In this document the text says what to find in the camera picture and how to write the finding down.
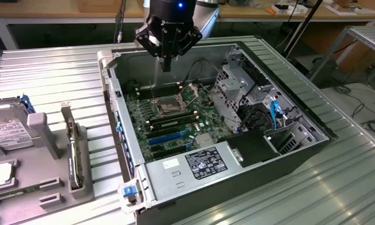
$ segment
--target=green circuit board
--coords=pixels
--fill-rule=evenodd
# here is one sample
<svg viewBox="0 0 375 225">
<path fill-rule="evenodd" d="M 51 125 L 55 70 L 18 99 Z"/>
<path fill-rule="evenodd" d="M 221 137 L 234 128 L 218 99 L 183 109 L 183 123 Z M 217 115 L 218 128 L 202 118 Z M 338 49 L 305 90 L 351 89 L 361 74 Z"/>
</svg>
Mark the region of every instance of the green circuit board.
<svg viewBox="0 0 375 225">
<path fill-rule="evenodd" d="M 167 158 L 175 154 L 166 154 L 167 150 L 174 150 L 186 146 L 186 151 L 191 151 L 201 148 L 201 144 L 197 141 L 197 136 L 206 134 L 206 136 L 211 137 L 211 141 L 217 143 L 221 137 L 231 135 L 231 131 L 226 125 L 226 123 L 221 119 L 221 114 L 218 113 L 217 108 L 210 104 L 211 99 L 207 96 L 207 93 L 203 88 L 198 88 L 198 98 L 197 100 L 186 107 L 185 110 L 175 110 L 178 108 L 175 105 L 177 96 L 165 96 L 155 99 L 139 100 L 135 94 L 127 95 L 127 106 L 128 112 L 132 119 L 132 124 L 135 128 L 135 133 L 138 136 L 138 141 L 142 149 L 143 156 L 147 162 L 156 161 L 162 158 Z M 195 91 L 190 88 L 186 88 L 182 92 L 182 100 L 185 104 L 189 104 L 195 96 Z M 169 106 L 166 113 L 161 112 L 159 108 L 163 105 Z M 152 131 L 147 125 L 148 120 L 155 120 L 159 118 L 167 118 L 169 116 L 179 115 L 189 112 L 198 112 L 197 116 L 191 117 L 197 119 L 195 122 L 183 124 L 177 126 L 182 137 L 170 141 L 165 141 L 162 143 L 150 144 L 148 140 L 151 138 L 147 137 Z"/>
</svg>

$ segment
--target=motherboard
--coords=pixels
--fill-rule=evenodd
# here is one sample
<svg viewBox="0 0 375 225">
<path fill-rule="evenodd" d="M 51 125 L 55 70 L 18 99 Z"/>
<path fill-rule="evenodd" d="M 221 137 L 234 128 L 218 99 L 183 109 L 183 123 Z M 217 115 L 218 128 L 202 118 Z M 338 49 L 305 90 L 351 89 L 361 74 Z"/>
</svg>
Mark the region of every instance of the motherboard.
<svg viewBox="0 0 375 225">
<path fill-rule="evenodd" d="M 142 99 L 127 95 L 127 106 L 147 162 L 215 144 L 234 132 L 225 123 L 210 91 L 187 84 L 177 94 Z"/>
</svg>

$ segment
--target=wooden table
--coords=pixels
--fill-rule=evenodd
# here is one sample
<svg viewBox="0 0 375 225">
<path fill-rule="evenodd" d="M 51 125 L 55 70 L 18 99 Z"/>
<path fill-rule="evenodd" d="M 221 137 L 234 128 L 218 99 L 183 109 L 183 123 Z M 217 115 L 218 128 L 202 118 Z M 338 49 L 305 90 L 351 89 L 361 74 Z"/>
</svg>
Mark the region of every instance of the wooden table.
<svg viewBox="0 0 375 225">
<path fill-rule="evenodd" d="M 222 5 L 223 22 L 287 22 L 290 15 L 273 15 L 262 8 Z M 76 0 L 20 0 L 19 3 L 0 3 L 0 38 L 8 50 L 18 49 L 8 24 L 54 24 L 54 23 L 115 23 L 116 13 L 80 13 Z M 301 22 L 307 14 L 294 15 L 293 22 Z M 373 25 L 375 14 L 338 16 L 323 6 L 313 22 L 368 22 Z M 128 0 L 126 23 L 143 22 L 143 0 Z"/>
</svg>

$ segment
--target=hard drive label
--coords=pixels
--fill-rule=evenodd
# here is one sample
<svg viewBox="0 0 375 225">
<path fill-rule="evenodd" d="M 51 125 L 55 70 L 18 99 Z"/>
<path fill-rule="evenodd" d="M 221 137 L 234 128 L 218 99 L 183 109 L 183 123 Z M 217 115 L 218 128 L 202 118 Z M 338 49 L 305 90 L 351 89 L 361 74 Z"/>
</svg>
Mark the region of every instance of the hard drive label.
<svg viewBox="0 0 375 225">
<path fill-rule="evenodd" d="M 227 165 L 215 147 L 186 155 L 187 163 L 198 180 L 227 170 Z"/>
<path fill-rule="evenodd" d="M 0 124 L 0 147 L 31 141 L 32 138 L 22 122 Z"/>
</svg>

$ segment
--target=power supply label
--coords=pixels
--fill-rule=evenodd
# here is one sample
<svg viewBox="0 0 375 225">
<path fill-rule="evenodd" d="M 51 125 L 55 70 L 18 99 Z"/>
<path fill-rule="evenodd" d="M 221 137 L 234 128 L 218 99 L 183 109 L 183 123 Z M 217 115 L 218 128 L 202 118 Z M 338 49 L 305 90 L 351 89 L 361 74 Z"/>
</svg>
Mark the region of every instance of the power supply label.
<svg viewBox="0 0 375 225">
<path fill-rule="evenodd" d="M 215 147 L 189 154 L 186 158 L 198 180 L 227 170 L 227 165 Z"/>
<path fill-rule="evenodd" d="M 0 124 L 0 147 L 31 142 L 32 138 L 22 122 Z"/>
</svg>

